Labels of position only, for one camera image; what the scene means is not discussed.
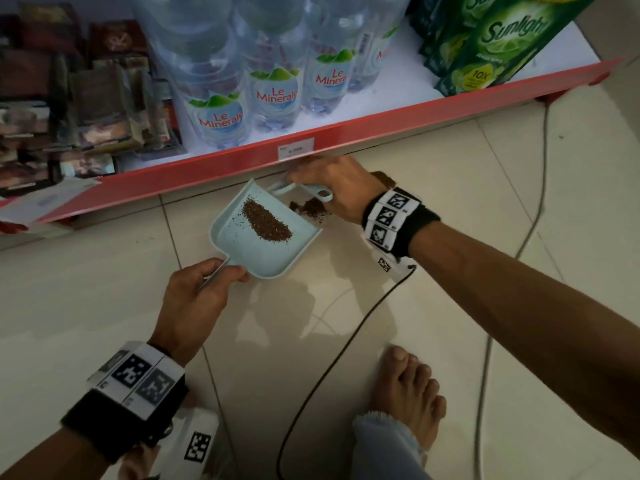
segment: white shelf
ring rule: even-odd
[[[131,18],[132,11],[128,0],[20,0],[30,2],[68,1],[76,8],[82,21],[103,21],[119,18]],[[16,11],[16,0],[0,2],[2,11]],[[263,133],[253,130],[246,144],[257,143],[280,137],[332,125],[370,114],[433,101],[443,96],[433,86],[438,78],[422,64],[424,58],[417,53],[421,39],[405,22],[393,40],[385,68],[375,84],[357,94],[347,94],[340,106],[328,116],[315,116],[302,113],[294,126],[286,132]],[[591,48],[575,23],[570,23],[526,65],[512,82],[540,75],[578,68],[599,62],[600,59]],[[188,119],[176,104],[182,138],[187,153],[153,161],[128,159],[121,161],[120,171],[132,171],[216,151],[199,141]]]

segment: bare foot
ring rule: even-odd
[[[431,368],[402,347],[385,352],[380,376],[371,395],[370,411],[382,411],[401,421],[430,450],[440,420],[447,414],[447,400],[438,395],[440,384],[431,379]]]

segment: light blue jeans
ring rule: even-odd
[[[353,430],[352,480],[431,480],[423,469],[427,452],[400,421],[370,412],[356,418]]]

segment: dustpan handle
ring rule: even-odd
[[[199,289],[198,291],[202,290],[202,289],[203,289],[204,287],[206,287],[210,282],[212,282],[212,281],[213,281],[213,278],[215,278],[215,277],[218,275],[218,273],[219,273],[220,271],[222,271],[224,268],[226,268],[227,266],[235,266],[236,264],[237,264],[237,263],[236,263],[235,261],[233,261],[233,259],[231,259],[231,258],[227,258],[227,260],[226,260],[226,261],[224,261],[224,263],[222,263],[222,264],[220,265],[220,267],[219,267],[217,270],[215,270],[215,271],[213,272],[213,274],[205,280],[205,282],[200,286],[200,289]]]
[[[309,193],[309,195],[316,197],[316,199],[322,202],[329,202],[333,198],[333,192],[324,185],[290,184],[286,180],[281,180],[268,187],[267,192],[270,192],[273,195],[283,195],[287,192],[291,192],[296,187],[302,188]]]

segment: toe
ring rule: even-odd
[[[429,379],[431,379],[431,368],[427,364],[421,363],[415,373],[414,382],[415,389],[416,391],[418,391],[418,393],[422,393],[425,389],[427,389]]]
[[[431,405],[431,412],[435,419],[442,419],[447,415],[447,398],[443,395],[436,396]]]
[[[415,372],[418,370],[418,357],[413,354],[409,354],[409,363],[406,365],[406,369],[400,375],[400,380],[405,384],[411,384],[415,380]]]
[[[382,359],[380,379],[383,381],[397,381],[400,379],[409,361],[409,354],[402,347],[389,347]]]
[[[425,408],[430,408],[433,405],[436,397],[438,396],[438,391],[440,390],[440,384],[436,379],[430,379],[427,384],[427,389],[424,391],[422,395]]]

